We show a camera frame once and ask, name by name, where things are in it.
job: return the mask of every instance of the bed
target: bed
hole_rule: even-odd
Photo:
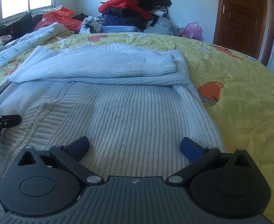
[[[184,53],[190,79],[198,90],[205,110],[220,131],[224,148],[227,152],[234,152],[239,147],[245,148],[268,181],[272,197],[265,216],[274,223],[274,74],[250,56],[175,36],[144,33],[71,35],[69,31],[64,31],[42,45],[57,51],[86,44],[102,46],[113,43],[159,51],[177,49]],[[0,91],[8,87],[3,82],[33,50],[24,51],[13,62],[0,68]],[[3,139],[7,134],[9,130],[4,131],[0,138],[0,154],[15,158],[21,146],[16,149],[13,144],[5,143]],[[49,145],[37,144],[35,147],[45,150]],[[11,164],[11,160],[6,162],[0,175]],[[3,214],[0,206],[0,217]]]

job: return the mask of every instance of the wooden door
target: wooden door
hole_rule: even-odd
[[[258,58],[267,0],[219,0],[214,44]]]

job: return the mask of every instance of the door frame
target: door frame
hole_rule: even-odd
[[[259,43],[258,43],[258,51],[256,54],[256,57],[259,57],[260,54],[260,50],[261,50],[261,45],[262,45],[262,41],[264,38],[264,32],[265,32],[265,21],[266,21],[266,13],[267,13],[267,0],[264,0],[265,5],[264,5],[264,19],[262,22],[262,30],[263,33],[261,33],[260,39],[259,39]],[[217,40],[218,40],[218,35],[219,35],[219,31],[220,31],[220,20],[221,20],[221,15],[222,15],[222,9],[223,8],[223,0],[219,0],[218,1],[218,12],[217,12],[217,21],[216,21],[216,28],[215,28],[215,33],[214,33],[214,40],[213,40],[213,44],[217,44]],[[270,0],[270,17],[269,17],[269,27],[268,27],[268,32],[267,32],[267,38],[266,38],[266,43],[265,43],[265,47],[264,47],[264,52],[263,52],[263,56],[261,59],[261,63],[264,66],[267,66],[269,58],[270,58],[270,54],[272,51],[272,46],[273,46],[273,42],[274,42],[274,0]]]

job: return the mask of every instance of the window frame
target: window frame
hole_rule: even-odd
[[[40,14],[40,12],[42,10],[54,8],[55,7],[54,0],[51,0],[51,1],[52,1],[52,4],[50,6],[40,7],[40,8],[36,8],[36,9],[30,9],[30,0],[28,0],[27,11],[9,16],[7,18],[2,18],[2,0],[0,0],[0,25],[9,24],[11,22],[17,21],[30,12],[32,14]]]

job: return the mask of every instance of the red jacket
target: red jacket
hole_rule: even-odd
[[[109,7],[133,9],[137,11],[145,20],[153,19],[152,15],[149,12],[138,7],[137,0],[110,0],[99,7],[99,12],[104,13]]]

